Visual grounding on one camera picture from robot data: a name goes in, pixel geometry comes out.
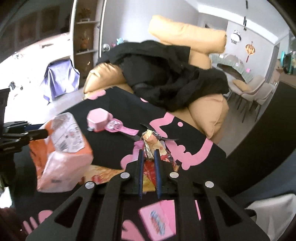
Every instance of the triangular cutout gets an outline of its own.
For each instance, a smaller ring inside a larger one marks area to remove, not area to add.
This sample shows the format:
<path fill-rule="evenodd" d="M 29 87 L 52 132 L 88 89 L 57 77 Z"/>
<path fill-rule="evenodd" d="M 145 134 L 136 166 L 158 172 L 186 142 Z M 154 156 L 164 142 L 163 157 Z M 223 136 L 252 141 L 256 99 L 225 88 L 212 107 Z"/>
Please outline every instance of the triangular cutout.
<path fill-rule="evenodd" d="M 77 197 L 54 221 L 66 228 L 71 228 L 82 200 L 82 197 Z"/>
<path fill-rule="evenodd" d="M 231 226 L 238 224 L 242 221 L 240 216 L 231 207 L 229 207 L 227 205 L 227 203 L 221 197 L 217 196 L 216 200 L 217 200 L 219 208 L 222 212 L 225 224 L 228 227 L 231 227 Z"/>

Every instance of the silver screw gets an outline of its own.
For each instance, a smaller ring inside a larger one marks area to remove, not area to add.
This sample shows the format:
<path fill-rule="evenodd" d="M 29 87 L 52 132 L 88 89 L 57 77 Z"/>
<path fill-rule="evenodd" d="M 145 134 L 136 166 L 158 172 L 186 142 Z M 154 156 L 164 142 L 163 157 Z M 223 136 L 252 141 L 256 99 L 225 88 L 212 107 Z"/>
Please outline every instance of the silver screw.
<path fill-rule="evenodd" d="M 177 173 L 177 172 L 171 172 L 170 173 L 171 178 L 177 178 L 178 176 L 179 176 L 179 173 Z"/>
<path fill-rule="evenodd" d="M 130 175 L 129 175 L 128 172 L 123 172 L 123 173 L 120 174 L 120 177 L 123 178 L 123 179 L 129 178 L 129 176 Z"/>
<path fill-rule="evenodd" d="M 87 182 L 87 183 L 85 184 L 85 187 L 86 187 L 87 189 L 92 189 L 92 188 L 94 187 L 94 183 L 93 183 L 93 182 Z"/>
<path fill-rule="evenodd" d="M 214 187 L 214 183 L 211 182 L 211 181 L 207 181 L 207 182 L 205 182 L 205 186 L 206 186 L 207 188 L 212 188 L 212 187 Z"/>

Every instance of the yellow leather sofa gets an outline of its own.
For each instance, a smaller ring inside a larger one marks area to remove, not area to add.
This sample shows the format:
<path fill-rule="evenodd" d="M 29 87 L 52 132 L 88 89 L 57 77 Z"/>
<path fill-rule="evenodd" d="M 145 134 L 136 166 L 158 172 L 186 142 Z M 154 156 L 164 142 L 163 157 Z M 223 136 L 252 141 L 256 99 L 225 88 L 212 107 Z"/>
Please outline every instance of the yellow leather sofa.
<path fill-rule="evenodd" d="M 211 68 L 210 53 L 223 53 L 226 45 L 226 32 L 194 25 L 173 22 L 159 15 L 152 17 L 149 33 L 167 45 L 190 46 L 189 64 L 202 69 Z M 118 66 L 102 63 L 92 69 L 84 85 L 87 98 L 95 91 L 118 86 L 130 93 L 133 90 L 126 84 Z M 201 97 L 188 108 L 172 114 L 204 133 L 214 143 L 222 137 L 221 125 L 227 115 L 228 104 L 222 94 Z"/>

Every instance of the black jacket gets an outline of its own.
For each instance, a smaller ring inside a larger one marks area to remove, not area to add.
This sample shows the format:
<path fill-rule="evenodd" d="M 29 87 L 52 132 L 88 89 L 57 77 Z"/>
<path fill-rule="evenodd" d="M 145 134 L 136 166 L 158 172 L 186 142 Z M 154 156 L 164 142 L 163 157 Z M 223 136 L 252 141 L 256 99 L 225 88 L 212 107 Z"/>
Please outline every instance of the black jacket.
<path fill-rule="evenodd" d="M 189 65 L 189 53 L 186 46 L 126 42 L 104 53 L 98 64 L 119 65 L 136 96 L 175 111 L 199 97 L 229 91 L 224 72 Z"/>

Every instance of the purple cloth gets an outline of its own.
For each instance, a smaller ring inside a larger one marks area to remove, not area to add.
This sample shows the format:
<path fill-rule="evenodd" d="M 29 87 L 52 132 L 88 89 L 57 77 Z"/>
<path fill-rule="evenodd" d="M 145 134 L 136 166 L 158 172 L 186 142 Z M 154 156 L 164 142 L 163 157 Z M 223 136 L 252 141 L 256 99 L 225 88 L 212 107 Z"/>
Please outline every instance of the purple cloth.
<path fill-rule="evenodd" d="M 43 97 L 52 102 L 56 97 L 78 90 L 79 71 L 72 65 L 70 59 L 58 60 L 50 63 L 40 85 Z"/>

